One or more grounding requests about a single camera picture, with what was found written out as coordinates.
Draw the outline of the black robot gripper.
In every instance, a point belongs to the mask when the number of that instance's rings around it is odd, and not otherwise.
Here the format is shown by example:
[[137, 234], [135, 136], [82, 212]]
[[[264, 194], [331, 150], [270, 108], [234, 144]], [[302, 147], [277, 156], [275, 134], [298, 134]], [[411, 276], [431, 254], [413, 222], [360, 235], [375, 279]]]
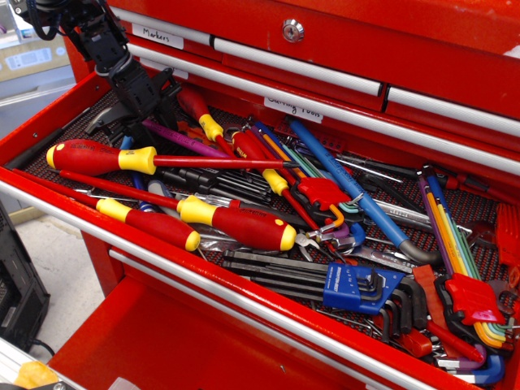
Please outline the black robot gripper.
[[140, 62], [119, 60], [109, 67], [98, 63], [95, 72], [109, 82], [118, 101], [93, 119], [86, 133], [102, 130], [110, 146], [117, 146], [128, 136], [139, 149], [156, 146], [154, 137], [142, 123], [151, 115], [163, 127], [178, 129], [174, 100], [180, 85], [173, 79], [172, 68], [167, 67], [151, 77]]

